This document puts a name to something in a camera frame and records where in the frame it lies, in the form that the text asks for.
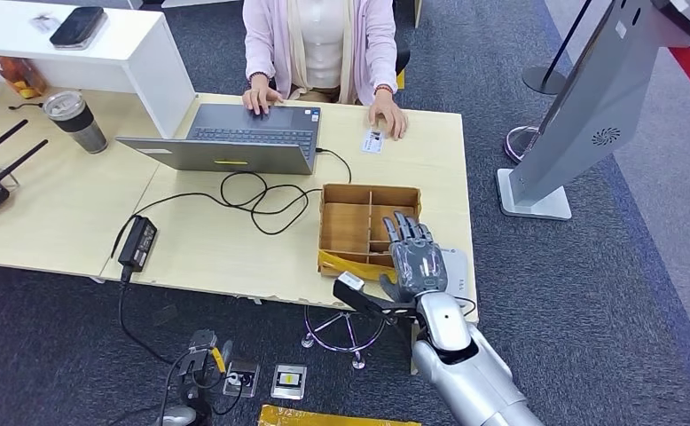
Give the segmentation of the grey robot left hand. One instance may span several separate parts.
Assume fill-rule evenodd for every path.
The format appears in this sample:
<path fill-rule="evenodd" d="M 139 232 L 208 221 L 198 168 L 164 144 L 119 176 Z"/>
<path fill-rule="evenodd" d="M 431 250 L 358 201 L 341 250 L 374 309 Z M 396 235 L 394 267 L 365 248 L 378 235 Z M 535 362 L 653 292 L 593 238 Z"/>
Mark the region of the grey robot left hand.
<path fill-rule="evenodd" d="M 213 348 L 204 353 L 202 369 L 199 372 L 191 372 L 192 385 L 190 390 L 194 396 L 189 397 L 189 406 L 195 411 L 196 418 L 192 425 L 212 425 L 213 415 L 225 416 L 239 403 L 238 392 L 233 402 L 225 409 L 219 410 L 214 406 L 211 398 L 211 390 L 221 383 L 227 382 L 227 367 L 233 350 L 233 341 L 227 340 L 221 350 Z"/>

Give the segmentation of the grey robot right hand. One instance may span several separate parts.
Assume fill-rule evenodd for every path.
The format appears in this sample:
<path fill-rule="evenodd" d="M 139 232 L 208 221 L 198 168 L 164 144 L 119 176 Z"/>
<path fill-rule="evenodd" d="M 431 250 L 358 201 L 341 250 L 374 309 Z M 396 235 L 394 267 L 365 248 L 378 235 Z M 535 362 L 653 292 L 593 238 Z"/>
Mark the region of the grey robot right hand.
<path fill-rule="evenodd" d="M 380 276 L 384 292 L 398 303 L 411 302 L 427 292 L 444 292 L 449 281 L 447 268 L 428 227 L 397 210 L 394 218 L 382 218 L 396 275 L 394 279 Z"/>

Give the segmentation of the person's right hand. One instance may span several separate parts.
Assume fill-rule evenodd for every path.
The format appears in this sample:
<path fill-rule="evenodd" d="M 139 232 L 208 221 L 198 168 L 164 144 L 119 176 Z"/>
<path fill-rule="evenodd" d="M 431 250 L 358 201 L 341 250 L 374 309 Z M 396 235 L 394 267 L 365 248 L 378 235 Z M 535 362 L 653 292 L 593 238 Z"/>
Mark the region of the person's right hand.
<path fill-rule="evenodd" d="M 268 114 L 270 107 L 282 102 L 282 95 L 269 87 L 268 83 L 251 83 L 251 86 L 242 95 L 244 107 L 254 114 Z"/>

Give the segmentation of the person's left hand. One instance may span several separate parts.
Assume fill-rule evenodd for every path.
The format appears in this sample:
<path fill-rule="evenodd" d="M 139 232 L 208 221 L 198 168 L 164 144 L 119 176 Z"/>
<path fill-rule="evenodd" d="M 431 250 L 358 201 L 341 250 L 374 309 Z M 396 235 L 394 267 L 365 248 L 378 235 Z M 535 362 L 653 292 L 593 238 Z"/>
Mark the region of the person's left hand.
<path fill-rule="evenodd" d="M 402 138 L 408 127 L 407 118 L 394 101 L 393 92 L 387 85 L 379 85 L 375 89 L 368 117 L 372 130 L 377 130 L 380 119 L 383 119 L 386 123 L 387 134 L 394 140 Z"/>

